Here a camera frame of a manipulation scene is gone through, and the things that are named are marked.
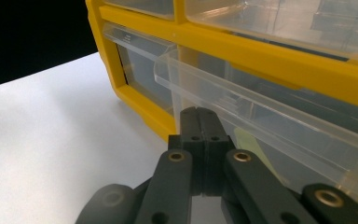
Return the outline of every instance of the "yellow frame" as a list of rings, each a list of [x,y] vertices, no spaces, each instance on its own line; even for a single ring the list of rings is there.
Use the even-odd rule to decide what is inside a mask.
[[[185,17],[183,0],[174,0],[174,21],[108,6],[103,0],[86,3],[91,30],[114,91],[165,140],[175,133],[173,117],[126,84],[117,46],[103,38],[106,21],[211,54],[290,88],[307,88],[358,105],[358,61],[340,62],[194,24]]]

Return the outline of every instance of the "black background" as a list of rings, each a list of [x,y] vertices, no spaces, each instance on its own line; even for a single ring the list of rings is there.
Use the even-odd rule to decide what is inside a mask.
[[[84,0],[0,1],[0,83],[97,51]]]

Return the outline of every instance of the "plastic drawer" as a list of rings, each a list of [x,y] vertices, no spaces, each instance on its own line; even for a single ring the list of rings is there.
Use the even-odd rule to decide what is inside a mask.
[[[105,0],[107,4],[173,20],[173,0]]]
[[[186,0],[186,16],[292,49],[358,58],[357,0]]]
[[[194,59],[194,52],[179,49],[162,55],[155,65],[156,82],[172,91],[177,121],[179,112],[189,106],[210,108],[237,147],[263,158],[285,186],[300,192],[305,185],[322,182],[358,201],[358,133],[258,93],[269,86],[267,81],[239,76],[229,66],[221,78],[211,74],[213,69],[202,68],[207,63]],[[274,89],[271,95],[278,92],[282,90]]]
[[[175,49],[176,45],[113,23],[104,25],[103,35],[117,43],[128,84],[172,113],[171,92],[156,83],[153,66],[158,56]]]
[[[314,117],[358,133],[358,106],[306,89],[291,90],[226,64],[225,79]]]

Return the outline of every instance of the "white table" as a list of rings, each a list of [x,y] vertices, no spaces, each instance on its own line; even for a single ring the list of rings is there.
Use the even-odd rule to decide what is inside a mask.
[[[149,178],[166,147],[97,53],[0,85],[0,223],[75,223],[99,188]],[[196,199],[192,223],[224,223],[218,211]]]

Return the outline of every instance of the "black plastic part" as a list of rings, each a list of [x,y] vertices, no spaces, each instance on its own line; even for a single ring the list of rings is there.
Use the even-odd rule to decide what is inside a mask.
[[[320,223],[358,223],[358,203],[339,189],[324,184],[306,186],[301,202]]]
[[[168,150],[181,149],[182,140],[181,135],[169,135],[168,136]]]
[[[164,152],[150,180],[135,224],[185,224],[191,207],[191,154]]]
[[[254,153],[229,151],[225,173],[251,223],[317,223]]]
[[[232,141],[232,138],[228,135],[227,136],[228,137],[228,151],[230,151],[230,150],[232,150],[232,149],[236,149],[236,147],[235,147],[235,144],[234,144],[234,142]]]
[[[222,198],[221,207],[227,224],[251,224],[240,204]]]
[[[98,190],[77,218],[76,224],[131,224],[136,193],[122,185],[109,185]]]
[[[200,128],[199,112],[190,107],[180,113],[182,147],[193,156],[192,195],[200,195],[203,189],[204,142]]]
[[[232,148],[228,148],[229,138],[217,115],[201,107],[198,111],[205,143],[203,193],[207,196],[221,196],[225,183],[224,158]]]
[[[234,189],[229,185],[228,180],[223,190],[222,199],[225,199],[230,203],[240,204],[240,201],[238,200],[237,195],[235,195]]]
[[[133,223],[133,221],[136,218],[136,215],[138,214],[139,209],[141,208],[142,201],[144,200],[144,197],[146,195],[147,189],[150,184],[150,180],[151,180],[151,178],[149,178],[143,184],[141,184],[140,186],[136,187],[133,190],[136,195],[136,198],[135,198],[135,202],[132,204],[133,212],[131,213],[132,214],[131,223]]]

